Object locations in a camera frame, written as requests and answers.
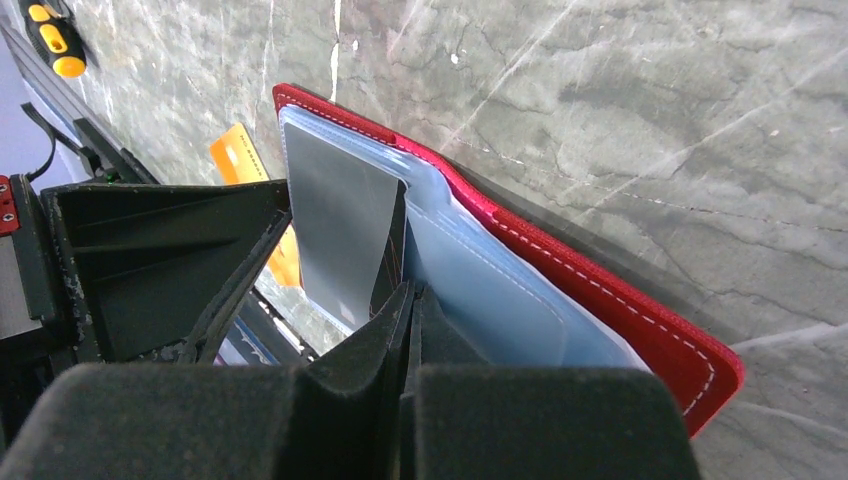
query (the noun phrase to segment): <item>screwdriver handle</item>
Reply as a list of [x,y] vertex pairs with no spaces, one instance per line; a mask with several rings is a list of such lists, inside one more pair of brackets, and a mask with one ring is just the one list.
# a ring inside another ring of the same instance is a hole
[[19,0],[27,36],[38,56],[59,76],[74,78],[85,71],[82,38],[71,22],[38,0]]

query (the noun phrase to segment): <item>yellow card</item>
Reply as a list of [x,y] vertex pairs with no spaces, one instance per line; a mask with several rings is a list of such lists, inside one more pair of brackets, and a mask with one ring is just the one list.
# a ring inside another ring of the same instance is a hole
[[[263,182],[268,172],[259,160],[259,154],[244,125],[237,123],[209,147],[209,153],[227,185]],[[300,259],[294,227],[289,225],[280,244],[268,259],[274,280],[286,287],[300,286]]]

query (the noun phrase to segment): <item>red wallet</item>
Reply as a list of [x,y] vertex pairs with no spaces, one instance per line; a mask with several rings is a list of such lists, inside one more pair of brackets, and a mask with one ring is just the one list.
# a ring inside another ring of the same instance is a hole
[[297,105],[439,169],[486,229],[630,343],[674,395],[690,436],[741,388],[745,368],[726,345],[490,200],[435,151],[293,85],[277,85],[273,95],[278,113]]

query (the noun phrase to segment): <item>white stitching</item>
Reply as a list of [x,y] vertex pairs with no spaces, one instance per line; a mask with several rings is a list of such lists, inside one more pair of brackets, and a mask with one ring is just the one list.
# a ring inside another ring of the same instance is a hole
[[[324,118],[328,118],[328,117],[329,117],[329,118],[330,118],[331,120],[333,120],[334,122],[339,123],[339,124],[341,124],[341,125],[344,125],[345,127],[350,128],[351,130],[355,130],[355,131],[357,131],[357,132],[359,132],[359,133],[361,133],[361,134],[363,134],[363,135],[365,135],[365,136],[367,136],[367,137],[369,137],[369,138],[372,138],[372,139],[374,139],[374,140],[376,140],[376,141],[378,141],[378,142],[380,142],[380,143],[382,143],[382,144],[389,145],[389,146],[391,146],[391,147],[395,147],[395,148],[400,148],[401,150],[406,151],[405,149],[403,149],[402,147],[398,146],[398,145],[397,145],[397,144],[395,144],[395,143],[390,143],[390,142],[386,142],[386,141],[384,141],[384,140],[381,140],[381,139],[379,139],[379,138],[377,138],[377,137],[375,137],[375,136],[373,136],[373,135],[368,134],[367,132],[364,132],[363,130],[361,130],[361,129],[357,128],[357,127],[354,127],[353,125],[348,124],[348,123],[347,123],[347,122],[345,122],[345,121],[342,121],[342,120],[340,120],[340,119],[338,119],[338,118],[336,118],[336,117],[332,116],[332,115],[329,115],[329,114],[324,113],[324,112],[319,112],[318,110],[315,110],[315,109],[313,109],[313,108],[311,108],[311,107],[309,107],[309,106],[307,106],[307,105],[305,105],[305,104],[303,104],[303,103],[301,103],[301,102],[297,101],[296,99],[292,98],[292,97],[291,97],[291,96],[289,96],[289,95],[286,95],[285,93],[278,93],[277,95],[278,95],[278,96],[281,96],[281,97],[283,97],[283,98],[286,98],[287,100],[289,100],[289,102],[294,103],[294,104],[296,104],[296,105],[299,105],[299,106],[301,106],[301,107],[303,107],[303,108],[305,108],[305,109],[309,110],[310,112],[312,112],[312,113],[314,113],[314,114],[316,114],[316,115],[318,115],[318,116],[320,116],[320,117],[324,117]],[[605,293],[605,294],[607,294],[607,295],[610,295],[610,296],[614,297],[614,298],[615,298],[615,299],[616,299],[619,303],[621,303],[622,305],[626,306],[626,307],[627,307],[627,309],[628,309],[628,310],[630,310],[630,312],[631,312],[631,313],[633,313],[634,315],[636,315],[637,317],[641,317],[642,319],[644,319],[645,321],[647,321],[647,322],[648,322],[648,323],[650,323],[651,325],[657,326],[657,327],[659,327],[659,329],[660,329],[660,330],[662,330],[663,332],[668,333],[668,328],[666,328],[664,325],[659,325],[659,324],[658,324],[655,320],[651,319],[650,317],[648,317],[648,316],[646,316],[646,315],[642,315],[642,314],[640,314],[638,310],[636,310],[636,309],[635,309],[635,308],[633,308],[632,306],[628,305],[628,304],[627,304],[627,302],[625,302],[623,299],[621,299],[621,298],[619,298],[618,296],[614,295],[612,292],[610,292],[610,291],[609,291],[609,290],[607,290],[606,288],[601,287],[601,286],[600,286],[597,282],[593,282],[593,281],[591,281],[591,280],[588,280],[587,276],[586,276],[584,273],[582,273],[582,272],[579,272],[579,271],[575,270],[575,268],[574,268],[573,266],[571,266],[571,265],[570,265],[570,264],[568,264],[568,263],[563,262],[563,261],[562,261],[559,257],[554,256],[554,255],[553,255],[551,252],[549,252],[548,250],[545,250],[545,249],[541,248],[539,245],[537,245],[537,244],[535,244],[535,243],[533,243],[533,242],[530,242],[530,241],[527,239],[527,237],[525,237],[525,236],[521,235],[520,233],[518,233],[517,231],[515,231],[515,230],[513,230],[513,229],[509,228],[509,226],[507,226],[507,225],[505,225],[505,224],[501,223],[500,221],[498,221],[498,219],[496,219],[496,218],[494,217],[494,215],[493,215],[491,212],[487,212],[487,211],[486,211],[486,209],[485,209],[485,208],[483,208],[483,206],[482,206],[482,205],[480,205],[478,202],[476,202],[473,198],[471,198],[471,197],[466,197],[466,198],[467,198],[467,200],[468,200],[469,202],[471,202],[471,203],[472,203],[475,207],[477,207],[477,208],[478,208],[481,212],[484,212],[484,213],[485,213],[485,214],[486,214],[489,218],[491,218],[491,219],[492,219],[492,222],[494,222],[494,224],[495,224],[498,228],[500,228],[501,230],[504,230],[504,231],[509,232],[509,233],[510,233],[510,234],[512,234],[513,236],[518,237],[518,239],[519,239],[519,240],[521,240],[522,242],[524,242],[524,243],[526,243],[526,244],[530,245],[533,249],[538,250],[539,252],[541,252],[541,253],[545,254],[546,256],[553,258],[553,260],[554,260],[556,263],[558,263],[558,264],[560,264],[560,265],[563,265],[565,268],[567,268],[567,269],[568,269],[569,271],[571,271],[572,273],[575,273],[575,274],[576,274],[577,276],[579,276],[580,278],[582,278],[582,279],[584,279],[584,280],[587,280],[587,281],[589,282],[589,284],[590,284],[590,285],[592,285],[592,286],[594,286],[594,287],[597,287],[597,288],[600,288],[600,289],[601,289],[601,291],[602,291],[603,293]],[[677,336],[677,335],[675,335],[675,334],[672,334],[672,335],[673,335],[673,338],[675,338],[675,339],[676,339],[676,340],[678,340],[678,341],[681,341],[680,337],[678,337],[678,336]],[[707,393],[707,391],[710,389],[710,387],[712,386],[713,380],[715,380],[716,372],[715,372],[715,368],[713,367],[713,364],[712,364],[712,362],[710,362],[709,358],[707,358],[707,356],[706,356],[706,355],[704,355],[704,353],[703,353],[703,352],[701,352],[701,351],[700,351],[700,350],[699,350],[699,349],[698,349],[698,348],[697,348],[694,344],[692,344],[692,343],[690,343],[690,342],[688,342],[688,341],[686,341],[686,340],[683,340],[683,341],[682,341],[682,343],[683,343],[683,345],[685,345],[685,346],[687,346],[689,349],[691,349],[693,352],[695,352],[695,353],[696,353],[699,357],[701,357],[701,359],[703,359],[703,360],[704,360],[704,363],[706,363],[707,368],[708,368],[708,369],[709,369],[709,371],[710,371],[710,375],[709,375],[709,377],[707,378],[707,381],[704,383],[703,387],[701,387],[701,391],[700,391],[700,392],[698,392],[698,394],[695,396],[695,398],[694,398],[694,399],[692,399],[692,402],[691,402],[691,403],[690,403],[690,404],[689,404],[689,405],[688,405],[688,406],[687,406],[687,407],[683,410],[683,416],[685,417],[686,415],[688,415],[688,414],[689,414],[689,412],[690,412],[693,408],[695,408],[695,405],[697,405],[697,404],[698,404],[698,402],[701,400],[701,398],[703,398],[703,397],[704,397],[704,395]]]

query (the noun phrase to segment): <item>gray marble tabletop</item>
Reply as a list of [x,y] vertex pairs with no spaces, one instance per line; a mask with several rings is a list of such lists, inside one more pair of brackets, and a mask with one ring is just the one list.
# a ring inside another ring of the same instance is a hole
[[220,182],[237,121],[283,177],[271,87],[332,96],[739,352],[705,478],[848,478],[848,2],[69,4],[75,86],[160,178]]

